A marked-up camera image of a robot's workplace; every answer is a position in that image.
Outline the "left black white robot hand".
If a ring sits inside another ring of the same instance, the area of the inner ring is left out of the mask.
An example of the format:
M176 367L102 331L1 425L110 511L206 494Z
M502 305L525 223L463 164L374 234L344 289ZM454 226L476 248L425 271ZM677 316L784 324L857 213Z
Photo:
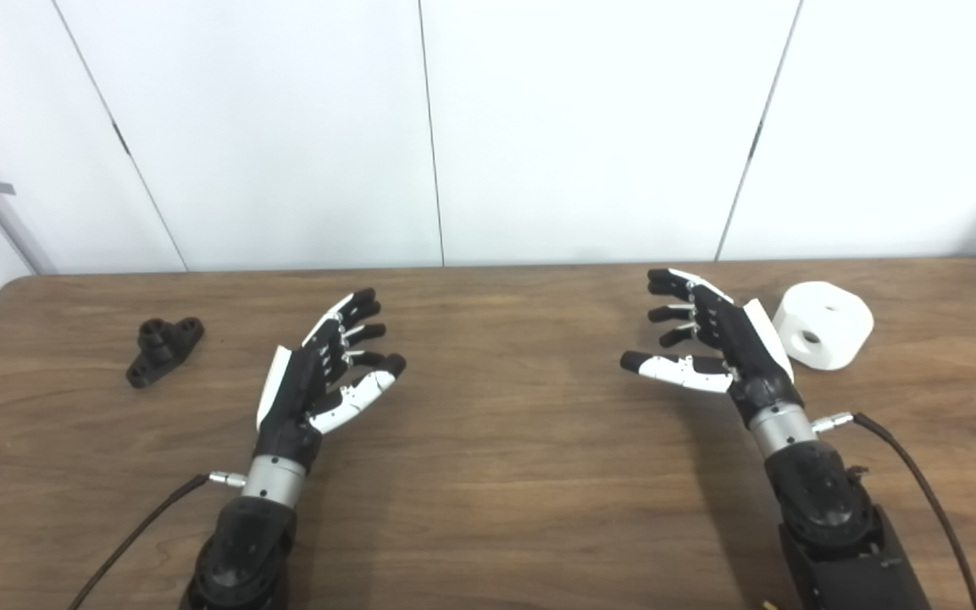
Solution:
M313 467L323 436L348 424L390 390L407 367L393 352L358 350L384 336L369 324L382 305L365 288L323 313L298 347L276 347L256 416L254 456Z

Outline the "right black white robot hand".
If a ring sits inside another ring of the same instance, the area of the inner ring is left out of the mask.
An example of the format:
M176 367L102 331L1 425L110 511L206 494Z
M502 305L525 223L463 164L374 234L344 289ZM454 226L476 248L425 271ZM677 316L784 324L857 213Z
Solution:
M716 355L627 351L619 360L623 370L668 385L728 395L744 424L760 413L805 405L789 355L761 302L739 304L700 275L674 268L652 269L647 278L648 292L677 300L648 312L651 323L678 323L661 336L661 347L693 341Z

